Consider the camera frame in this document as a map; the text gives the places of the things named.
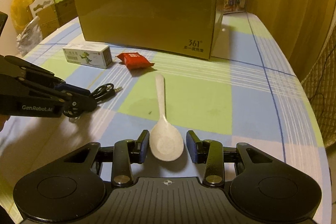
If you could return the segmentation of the person's left hand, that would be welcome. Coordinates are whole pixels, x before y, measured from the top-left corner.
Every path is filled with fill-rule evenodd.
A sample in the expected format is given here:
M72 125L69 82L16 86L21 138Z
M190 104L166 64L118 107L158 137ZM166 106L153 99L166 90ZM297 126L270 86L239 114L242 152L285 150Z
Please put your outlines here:
M3 130L5 123L10 119L9 115L0 115L0 131Z

